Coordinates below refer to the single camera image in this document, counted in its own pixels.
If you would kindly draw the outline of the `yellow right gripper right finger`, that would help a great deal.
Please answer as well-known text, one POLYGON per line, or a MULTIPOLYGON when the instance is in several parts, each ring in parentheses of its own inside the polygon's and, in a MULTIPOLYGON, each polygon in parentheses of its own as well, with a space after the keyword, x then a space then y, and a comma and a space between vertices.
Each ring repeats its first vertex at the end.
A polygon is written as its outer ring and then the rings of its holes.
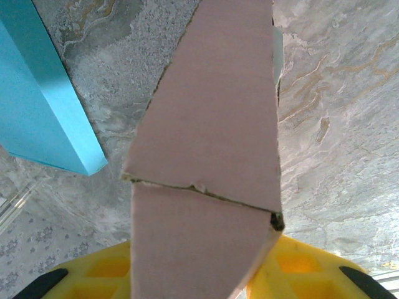
POLYGON ((246 287, 250 299, 395 298, 355 263, 285 235, 246 287))

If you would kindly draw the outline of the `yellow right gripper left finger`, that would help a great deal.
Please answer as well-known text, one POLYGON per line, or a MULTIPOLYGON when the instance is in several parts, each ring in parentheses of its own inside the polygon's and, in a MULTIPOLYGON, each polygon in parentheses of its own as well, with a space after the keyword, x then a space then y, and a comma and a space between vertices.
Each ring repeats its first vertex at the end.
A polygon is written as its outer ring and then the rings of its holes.
POLYGON ((130 297, 130 243, 72 259, 40 275, 15 298, 111 299, 130 297))

